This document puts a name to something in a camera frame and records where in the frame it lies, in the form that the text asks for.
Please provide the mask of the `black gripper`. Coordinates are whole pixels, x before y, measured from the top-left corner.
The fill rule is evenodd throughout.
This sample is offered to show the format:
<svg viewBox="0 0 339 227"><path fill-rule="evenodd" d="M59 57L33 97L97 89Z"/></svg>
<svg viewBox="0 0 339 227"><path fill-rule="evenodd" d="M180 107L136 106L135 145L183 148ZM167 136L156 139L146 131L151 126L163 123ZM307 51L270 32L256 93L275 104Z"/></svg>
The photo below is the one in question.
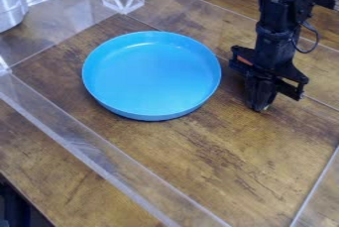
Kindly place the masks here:
<svg viewBox="0 0 339 227"><path fill-rule="evenodd" d="M246 78L247 106L254 111L263 111L278 93L300 100L308 77L292 63L299 29L276 32L256 24L255 31L252 49L232 46L230 68Z"/></svg>

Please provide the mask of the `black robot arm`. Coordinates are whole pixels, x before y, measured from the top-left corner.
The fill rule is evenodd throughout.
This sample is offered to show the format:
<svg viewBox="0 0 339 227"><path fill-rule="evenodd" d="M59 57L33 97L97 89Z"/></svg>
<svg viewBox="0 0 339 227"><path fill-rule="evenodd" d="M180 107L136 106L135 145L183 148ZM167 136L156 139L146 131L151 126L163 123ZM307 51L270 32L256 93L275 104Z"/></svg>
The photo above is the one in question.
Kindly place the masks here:
<svg viewBox="0 0 339 227"><path fill-rule="evenodd" d="M232 46L230 68L246 79L246 103L256 112L272 103L278 93L294 100L303 95L308 77L292 63L295 52L307 54L298 47L300 28L311 17L312 0L259 0L259 21L255 24L256 40L252 49Z"/></svg>

